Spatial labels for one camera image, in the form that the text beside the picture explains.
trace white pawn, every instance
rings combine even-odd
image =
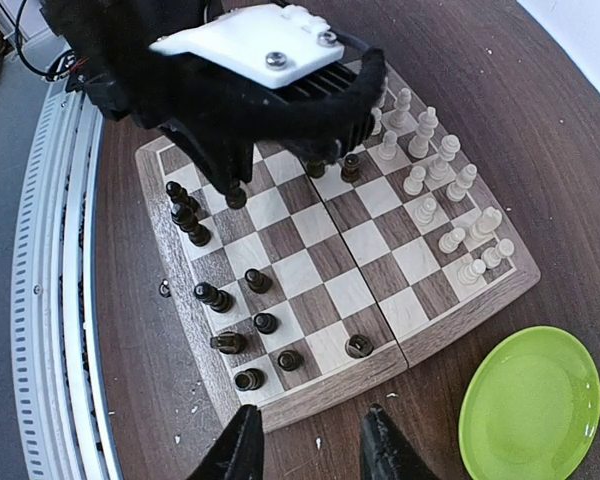
[[[432,197],[427,197],[418,205],[414,212],[414,217],[420,225],[427,225],[433,220],[438,203]]]
[[[467,190],[473,186],[473,182],[477,176],[478,167],[476,167],[473,163],[470,163],[464,167],[462,170],[460,170],[456,176],[456,179],[447,187],[447,198],[452,202],[462,201],[467,194]]]
[[[513,242],[508,238],[503,238],[495,247],[489,247],[482,252],[482,261],[488,269],[496,268],[505,258],[513,255],[515,247]]]
[[[426,177],[426,175],[427,171],[425,168],[420,165],[416,165],[411,169],[411,172],[409,172],[409,176],[404,179],[402,188],[411,196],[419,195],[422,191],[424,177]]]
[[[402,128],[407,124],[409,109],[411,108],[411,90],[403,88],[396,97],[395,110],[389,115],[389,125]]]
[[[438,247],[440,247],[442,253],[449,254],[455,252],[466,236],[467,232],[464,231],[464,228],[454,228],[449,233],[445,233],[440,237]]]
[[[491,232],[502,223],[502,212],[493,207],[487,207],[478,219],[469,227],[469,235],[476,242],[486,240]]]
[[[398,152],[398,134],[389,130],[382,137],[382,143],[378,147],[378,156],[385,161],[392,160]]]
[[[382,131],[382,110],[378,107],[371,109],[371,115],[373,116],[373,130],[371,135],[378,135]]]
[[[384,107],[384,103],[387,100],[387,89],[389,88],[389,77],[384,77],[384,83],[382,84],[382,95],[376,102],[376,107],[382,108]]]
[[[429,164],[429,177],[432,180],[443,180],[448,174],[451,167],[449,162],[456,158],[456,153],[460,151],[460,140],[455,135],[446,135],[440,142],[438,155]]]
[[[473,285],[486,272],[487,266],[480,259],[463,265],[458,270],[458,280],[465,285]]]
[[[436,109],[427,107],[427,109],[418,115],[418,127],[416,136],[409,142],[409,154],[415,158],[424,158],[429,151],[429,140],[433,137],[433,131],[438,126],[438,117]]]

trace dark wood surface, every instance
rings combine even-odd
[[[543,278],[411,371],[268,435],[266,478],[358,478],[359,419],[372,402],[386,407],[438,475],[467,478],[458,414],[471,376],[498,342],[527,326],[555,325],[587,346],[600,372],[600,97],[512,0],[302,4],[384,47],[438,108],[511,208]],[[129,121],[108,124],[99,178],[97,313],[127,480],[182,480],[219,432],[173,303],[157,293],[164,273],[133,159],[156,136]],[[600,426],[574,478],[600,479]]]

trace gray floor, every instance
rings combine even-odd
[[[11,380],[11,256],[22,179],[47,84],[20,62],[0,74],[0,480],[27,478]]]

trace plate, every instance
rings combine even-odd
[[[600,420],[600,378],[587,349],[554,327],[503,340],[476,371],[460,410],[460,453],[475,480],[564,480]]]

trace chessboard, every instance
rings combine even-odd
[[[348,66],[359,70],[358,62]],[[253,181],[243,185],[247,204],[232,210],[165,137],[136,153],[169,290],[223,425],[246,403],[260,407],[265,431],[337,405],[443,349],[540,279],[480,175],[461,201],[447,198],[448,185],[470,163],[462,150],[443,179],[427,175],[419,194],[405,192],[410,171],[428,167],[448,133],[439,124],[425,157],[409,155],[418,116],[427,107],[412,92],[404,126],[392,127],[398,92],[409,87],[388,68],[381,130],[354,150],[360,167],[352,183],[341,179],[342,162],[310,178],[289,151],[263,142],[254,149]],[[383,160],[379,150],[389,130],[396,132],[398,148],[392,159]],[[205,246],[194,246],[172,222],[165,193],[170,181],[199,203],[199,223],[211,232]],[[437,208],[422,224],[417,212],[430,198]],[[479,241],[467,235],[453,252],[442,253],[443,235],[457,228],[468,231],[489,207],[502,213],[493,232]],[[513,243],[512,255],[473,282],[460,281],[461,270],[503,239]],[[245,281],[248,269],[265,274],[272,287],[254,293]],[[198,301],[194,286],[200,282],[229,293],[232,308],[216,313]],[[277,319],[273,333],[255,328],[259,313]],[[223,332],[241,334],[246,348],[233,355],[211,349],[210,339]],[[358,358],[346,351],[353,335],[370,341],[370,354]],[[302,358],[292,371],[278,363],[288,350]],[[249,369],[261,372],[264,383],[254,390],[236,388],[236,374]]]

